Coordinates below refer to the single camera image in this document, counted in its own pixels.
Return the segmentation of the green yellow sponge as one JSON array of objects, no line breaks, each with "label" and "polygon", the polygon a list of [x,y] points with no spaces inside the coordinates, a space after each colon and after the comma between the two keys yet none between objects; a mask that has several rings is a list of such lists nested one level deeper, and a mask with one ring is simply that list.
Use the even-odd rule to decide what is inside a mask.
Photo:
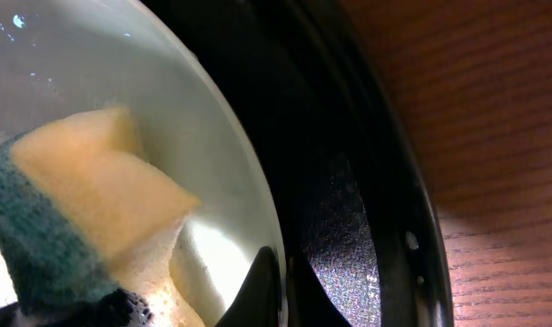
[{"label": "green yellow sponge", "polygon": [[151,165],[123,107],[73,114],[0,144],[0,250],[20,311],[66,312],[117,289],[153,326],[199,326],[170,261],[197,198]]}]

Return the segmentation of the light green plate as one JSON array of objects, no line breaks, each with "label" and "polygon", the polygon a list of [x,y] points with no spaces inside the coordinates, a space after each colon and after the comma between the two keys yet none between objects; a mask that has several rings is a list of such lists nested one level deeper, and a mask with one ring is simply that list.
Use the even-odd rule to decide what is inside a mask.
[{"label": "light green plate", "polygon": [[[251,143],[196,56],[137,1],[0,1],[0,144],[73,114],[133,116],[147,161],[197,198],[172,252],[183,299],[216,326],[261,247],[284,253]],[[0,309],[18,304],[0,250]]]}]

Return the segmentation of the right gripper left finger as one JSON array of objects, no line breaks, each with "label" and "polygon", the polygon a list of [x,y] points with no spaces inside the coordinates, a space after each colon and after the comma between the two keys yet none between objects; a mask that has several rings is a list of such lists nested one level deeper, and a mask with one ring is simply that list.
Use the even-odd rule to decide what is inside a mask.
[{"label": "right gripper left finger", "polygon": [[272,248],[257,252],[241,289],[216,327],[278,327],[280,272]]}]

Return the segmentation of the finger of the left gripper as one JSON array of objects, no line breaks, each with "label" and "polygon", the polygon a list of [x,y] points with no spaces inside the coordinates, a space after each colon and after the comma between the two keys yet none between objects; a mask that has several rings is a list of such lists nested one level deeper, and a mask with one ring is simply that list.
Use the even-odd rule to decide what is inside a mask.
[{"label": "finger of the left gripper", "polygon": [[0,327],[149,327],[153,312],[139,294],[124,289],[66,312],[26,316],[17,303],[0,309]]}]

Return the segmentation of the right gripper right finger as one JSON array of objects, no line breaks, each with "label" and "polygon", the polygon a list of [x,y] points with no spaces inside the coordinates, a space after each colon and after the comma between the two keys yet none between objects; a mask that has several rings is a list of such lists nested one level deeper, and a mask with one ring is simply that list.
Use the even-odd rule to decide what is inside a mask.
[{"label": "right gripper right finger", "polygon": [[324,292],[303,254],[288,262],[289,325],[294,327],[350,327]]}]

